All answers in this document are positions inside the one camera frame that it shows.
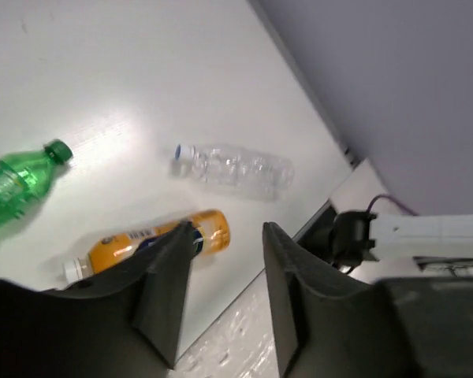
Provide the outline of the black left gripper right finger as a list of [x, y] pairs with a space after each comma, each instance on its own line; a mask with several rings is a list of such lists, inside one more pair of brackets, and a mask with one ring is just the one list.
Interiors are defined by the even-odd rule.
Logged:
[[473, 276], [367, 284], [263, 225], [282, 377], [473, 377]]

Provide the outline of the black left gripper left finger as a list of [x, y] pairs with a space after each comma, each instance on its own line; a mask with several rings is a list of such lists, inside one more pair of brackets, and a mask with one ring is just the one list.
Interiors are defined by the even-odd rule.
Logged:
[[165, 377], [174, 367], [194, 229], [64, 290], [0, 280], [0, 377]]

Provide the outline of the orange bottle with blue label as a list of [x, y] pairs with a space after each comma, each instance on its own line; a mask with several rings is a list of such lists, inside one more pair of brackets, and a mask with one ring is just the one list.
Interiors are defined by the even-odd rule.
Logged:
[[[194, 227], [195, 255], [215, 254], [230, 244], [230, 229], [225, 215], [218, 209], [209, 209], [182, 218]], [[100, 239], [84, 258], [63, 264], [68, 284], [87, 279], [130, 258], [136, 252], [152, 246], [163, 235], [179, 224], [172, 220], [147, 228], [134, 229]]]

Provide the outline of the clear water bottle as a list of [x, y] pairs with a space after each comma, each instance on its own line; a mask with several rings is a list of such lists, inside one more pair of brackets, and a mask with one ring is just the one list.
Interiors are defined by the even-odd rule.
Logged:
[[173, 165], [181, 178], [204, 190], [263, 202], [278, 200], [295, 176], [288, 158], [221, 144], [179, 144]]

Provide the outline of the green plastic soda bottle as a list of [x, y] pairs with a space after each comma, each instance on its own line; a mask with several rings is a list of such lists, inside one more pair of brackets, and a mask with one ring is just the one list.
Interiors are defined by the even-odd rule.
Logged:
[[43, 201], [72, 157], [72, 150], [60, 139], [41, 150], [0, 157], [0, 227], [22, 218]]

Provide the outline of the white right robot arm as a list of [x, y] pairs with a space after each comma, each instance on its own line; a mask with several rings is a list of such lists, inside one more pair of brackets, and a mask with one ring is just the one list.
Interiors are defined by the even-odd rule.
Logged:
[[383, 258], [473, 259], [473, 214], [397, 216], [381, 214], [370, 222], [371, 253]]

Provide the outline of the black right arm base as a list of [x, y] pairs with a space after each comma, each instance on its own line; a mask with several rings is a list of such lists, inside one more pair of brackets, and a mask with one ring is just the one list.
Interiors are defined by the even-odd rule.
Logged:
[[365, 261], [377, 262], [371, 252], [371, 222], [377, 214], [367, 210], [339, 212], [327, 202], [293, 239], [305, 250], [348, 275]]

